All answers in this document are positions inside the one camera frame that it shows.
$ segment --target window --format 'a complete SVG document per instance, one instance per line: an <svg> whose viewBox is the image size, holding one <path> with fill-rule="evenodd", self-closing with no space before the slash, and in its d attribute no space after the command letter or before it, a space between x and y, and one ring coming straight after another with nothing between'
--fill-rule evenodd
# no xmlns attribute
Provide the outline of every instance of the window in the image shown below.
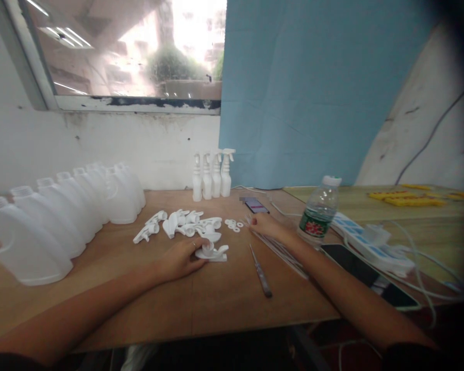
<svg viewBox="0 0 464 371"><path fill-rule="evenodd" d="M226 0L5 0L49 109L219 114Z"/></svg>

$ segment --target phone screen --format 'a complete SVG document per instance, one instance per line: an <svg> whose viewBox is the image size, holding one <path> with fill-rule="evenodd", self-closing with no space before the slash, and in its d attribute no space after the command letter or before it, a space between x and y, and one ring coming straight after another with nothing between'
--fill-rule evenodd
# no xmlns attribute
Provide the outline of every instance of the phone screen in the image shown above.
<svg viewBox="0 0 464 371"><path fill-rule="evenodd" d="M362 261L344 245L322 245L321 248L342 268L364 283L384 300L398 309L417 309L417 301L390 282L377 270Z"/></svg>
<svg viewBox="0 0 464 371"><path fill-rule="evenodd" d="M245 197L244 198L244 203L246 204L247 207L253 212L253 214L260 213L260 212L265 212L265 213L270 213L268 209L263 206L263 204L255 199L254 197Z"/></svg>

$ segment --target glass pane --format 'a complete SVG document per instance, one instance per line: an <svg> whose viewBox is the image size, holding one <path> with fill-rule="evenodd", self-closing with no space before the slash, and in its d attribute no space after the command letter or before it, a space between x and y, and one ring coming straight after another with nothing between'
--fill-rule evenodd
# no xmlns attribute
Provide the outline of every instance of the glass pane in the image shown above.
<svg viewBox="0 0 464 371"><path fill-rule="evenodd" d="M226 0L26 0L57 95L215 99Z"/></svg>

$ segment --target window frame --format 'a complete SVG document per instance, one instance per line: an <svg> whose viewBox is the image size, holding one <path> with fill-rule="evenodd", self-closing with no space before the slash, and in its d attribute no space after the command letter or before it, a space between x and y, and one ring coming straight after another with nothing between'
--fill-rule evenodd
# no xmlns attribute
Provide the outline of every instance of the window frame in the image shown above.
<svg viewBox="0 0 464 371"><path fill-rule="evenodd" d="M29 17L26 1L3 0L3 2L48 110L220 115L221 100L56 95L56 89L37 40L35 26Z"/></svg>

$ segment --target white wall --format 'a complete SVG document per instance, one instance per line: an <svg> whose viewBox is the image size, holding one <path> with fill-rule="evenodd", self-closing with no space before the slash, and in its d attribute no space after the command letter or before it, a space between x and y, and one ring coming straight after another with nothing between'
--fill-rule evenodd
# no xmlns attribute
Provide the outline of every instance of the white wall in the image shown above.
<svg viewBox="0 0 464 371"><path fill-rule="evenodd" d="M219 116L35 111L0 37L0 194L95 160L126 160L147 189L191 187L219 131Z"/></svg>
<svg viewBox="0 0 464 371"><path fill-rule="evenodd" d="M356 184L394 184L401 170L424 146L440 116L463 91L459 46L450 30L440 24L373 141ZM442 121L427 149L407 169L400 183L464 190L464 97Z"/></svg>

